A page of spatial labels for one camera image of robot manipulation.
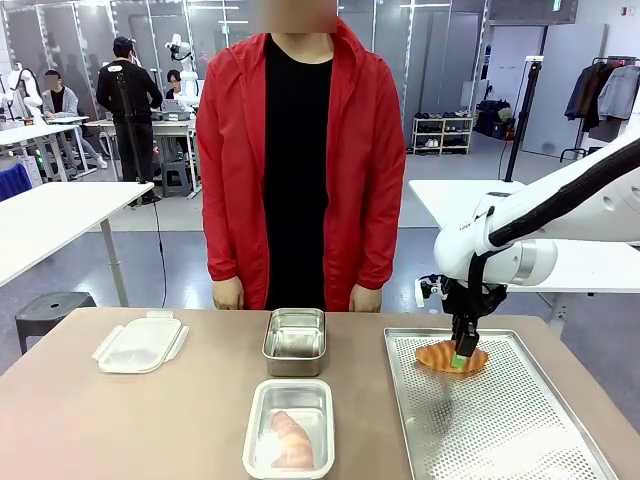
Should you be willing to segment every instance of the white robot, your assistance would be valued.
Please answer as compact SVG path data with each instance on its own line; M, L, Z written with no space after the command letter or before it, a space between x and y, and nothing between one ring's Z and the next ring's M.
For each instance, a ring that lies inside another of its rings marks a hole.
M20 83L24 85L24 89L27 92L27 96L22 100L25 106L29 109L31 116L33 117L33 123L45 123L42 116L40 107L42 106L42 98L40 97L40 89L38 88L38 82L31 70L23 68L21 63L16 63L15 68L7 77L7 83L9 90L7 92L0 93L0 101L6 103L9 108L13 105L16 90L20 86Z
M488 194L468 222L440 232L438 269L421 283L454 316L454 363L473 353L478 319L506 297L506 285L537 285L555 267L552 239L640 240L640 128L522 190Z
M198 74L193 69L193 54L191 45L183 42L179 34L174 34L165 47L171 52L171 60L182 63L180 72L181 92L175 95L175 99L181 102L189 111L200 104L200 89L198 86Z

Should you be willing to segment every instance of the table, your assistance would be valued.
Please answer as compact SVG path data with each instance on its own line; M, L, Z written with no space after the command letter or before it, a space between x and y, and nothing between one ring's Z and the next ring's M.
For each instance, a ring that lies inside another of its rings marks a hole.
M471 219L488 192L514 193L524 185L499 180L412 180L418 196L440 228ZM572 301L579 294L640 293L640 253L625 243L554 240L558 261L540 285L509 285L509 292L553 293L550 326L562 334Z
M89 117L56 117L56 118L48 118L46 121L49 124L54 125L81 125L85 120ZM78 173L76 176L78 178L84 177L85 175L89 175L90 173L98 170L97 168L89 169L87 166L87 159L84 155L84 149L82 148L82 143L80 142L80 129L74 128L73 133L76 137L76 145L78 145L78 152L80 153L80 159L82 160L82 166L84 167L84 172Z
M78 309L0 377L0 478L246 480L242 448L267 312L176 310L190 327L175 360L147 375L98 371L95 348L142 309ZM448 315L327 314L333 480L410 480L384 327L451 328ZM533 317L515 330L600 446L620 480L640 471L640 436L587 370Z
M97 127L102 132L105 133L107 137L107 148L109 149L109 155L113 159L113 147L111 144L111 138L116 136L116 128L111 120L97 120L95 122L89 122L86 124L87 127ZM194 198L200 190L202 190L202 185L198 184L198 178L196 176L195 165L193 162L193 152L191 150L191 142L190 138L193 137L196 131L196 121L195 120L179 120L179 121L154 121L153 125L153 135L155 137L186 137L187 138L187 149L189 154L189 168L191 169L191 185L192 190L191 194L189 194L188 198ZM196 143L196 163L199 165L199 157L198 157L198 147Z
M47 183L0 202L0 287L99 223L120 305L128 306L109 217L152 188L132 182Z
M42 152L44 161L44 169L47 177L50 179L54 178L53 170L49 165L49 162L46 160L46 148L44 138L49 140L49 144L51 145L51 150L53 151L53 156L56 159L56 164L58 165L58 174L60 175L60 179L63 182L67 181L67 172L65 171L64 164L62 163L62 156L60 155L60 148L58 147L58 142L56 141L56 135L62 132L67 132L69 130L74 130L77 127L75 125L47 125L45 123L38 123L35 125L28 125L24 127L10 128L8 130L0 131L0 145L1 146L9 146L14 144L20 144L22 146L22 154L27 157L27 145L29 140L33 140L38 147L38 149ZM65 146L67 145L66 139L63 139ZM69 159L72 159L71 149L67 149L67 156Z

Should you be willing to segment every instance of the hand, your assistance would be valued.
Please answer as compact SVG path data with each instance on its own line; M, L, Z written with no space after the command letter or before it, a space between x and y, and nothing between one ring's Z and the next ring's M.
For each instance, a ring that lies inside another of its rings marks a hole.
M382 307L382 289L369 290L357 283L351 290L349 298L350 312L380 313Z
M213 282L213 304L218 310L241 310L244 308L244 289L238 277L222 282Z

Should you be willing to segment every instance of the shoe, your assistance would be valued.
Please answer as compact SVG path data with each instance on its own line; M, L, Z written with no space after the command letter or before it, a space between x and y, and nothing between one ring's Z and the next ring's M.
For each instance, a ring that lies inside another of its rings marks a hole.
M162 200L162 197L159 197L158 195L153 195L152 197L142 198L142 204L151 205L152 203L158 203L160 200Z
M102 158L102 155L98 154L98 156L96 157L96 162L98 163L99 168L103 170L107 168L107 162L104 161L104 158Z

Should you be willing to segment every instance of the gray stool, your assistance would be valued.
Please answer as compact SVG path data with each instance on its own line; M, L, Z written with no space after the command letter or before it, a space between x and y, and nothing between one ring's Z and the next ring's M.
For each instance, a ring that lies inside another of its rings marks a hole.
M169 173L175 172L180 178L180 185L172 187L169 185ZM184 162L163 162L162 163L162 196L168 197L171 193L179 193L187 197L191 191L189 179L187 178L187 166Z
M86 292L48 293L36 298L16 315L20 350L27 353L27 337L42 337L79 307L95 307Z

